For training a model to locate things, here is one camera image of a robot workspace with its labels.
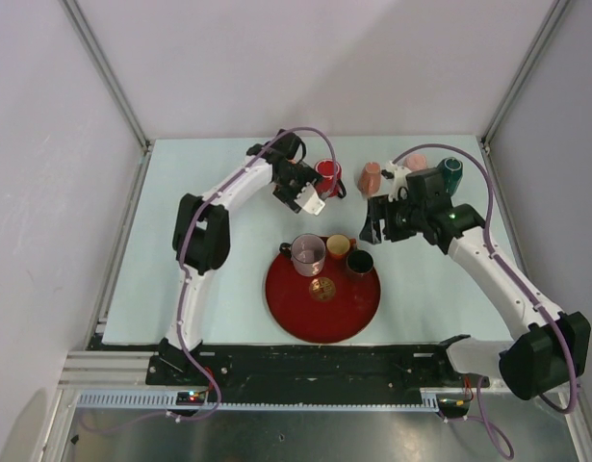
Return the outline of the pink tall mug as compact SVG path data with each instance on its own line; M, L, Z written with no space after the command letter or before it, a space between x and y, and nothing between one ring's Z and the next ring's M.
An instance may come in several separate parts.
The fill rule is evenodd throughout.
M428 168L428 161L425 154L414 152L405 157L402 165L410 171L419 171Z

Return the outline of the brown striped mug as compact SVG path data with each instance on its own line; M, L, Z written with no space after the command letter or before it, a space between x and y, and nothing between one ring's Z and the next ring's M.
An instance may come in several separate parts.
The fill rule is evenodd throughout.
M373 270L373 256L366 250L352 250L346 258L347 277L359 280L366 277Z

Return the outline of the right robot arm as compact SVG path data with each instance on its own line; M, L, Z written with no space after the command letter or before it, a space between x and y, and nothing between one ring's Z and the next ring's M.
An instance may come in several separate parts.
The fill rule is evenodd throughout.
M446 386L466 373L499 378L522 400L575 383L585 369L591 331L586 317L565 314L506 261L476 209L452 204L439 169L412 172L397 166L381 174L393 188L369 198L360 240L380 244L422 235L475 280L513 340L508 346L456 338L433 360L434 378Z

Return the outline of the dark green mug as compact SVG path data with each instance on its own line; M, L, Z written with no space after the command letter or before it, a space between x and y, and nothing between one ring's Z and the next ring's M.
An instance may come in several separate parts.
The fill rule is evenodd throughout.
M454 196L463 178L463 163L455 157L444 158L437 166L442 174L447 193Z

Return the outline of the salmon small mug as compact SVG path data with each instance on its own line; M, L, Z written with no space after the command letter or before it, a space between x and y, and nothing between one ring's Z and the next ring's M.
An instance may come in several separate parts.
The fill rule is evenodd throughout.
M357 181L357 188L365 197L375 195L381 186L381 166L377 162L368 162L364 165Z

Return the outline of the large lilac mug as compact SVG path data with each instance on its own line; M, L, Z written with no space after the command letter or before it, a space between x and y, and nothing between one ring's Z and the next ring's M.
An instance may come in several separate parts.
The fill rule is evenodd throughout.
M326 246L317 235L307 233L297 236L291 243L282 243L279 252L292 262L301 276L313 277L322 272Z

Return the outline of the small orange mug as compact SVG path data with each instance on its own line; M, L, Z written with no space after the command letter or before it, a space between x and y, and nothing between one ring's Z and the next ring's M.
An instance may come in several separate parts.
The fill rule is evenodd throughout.
M334 260L343 260L356 249L357 241L343 234L331 235L326 240L327 253Z

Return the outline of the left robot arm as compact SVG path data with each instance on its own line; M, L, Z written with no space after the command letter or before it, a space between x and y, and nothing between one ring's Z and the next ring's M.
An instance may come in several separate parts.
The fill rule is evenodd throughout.
M322 176L296 155L307 153L298 129L278 131L257 143L244 162L203 195L185 194L179 202L172 247L180 269L180 289L172 322L159 343L160 360L181 384L194 382L201 362L193 350L201 343L199 331L205 298L213 276L231 250L233 213L267 185L292 212L318 215L325 206L317 192Z

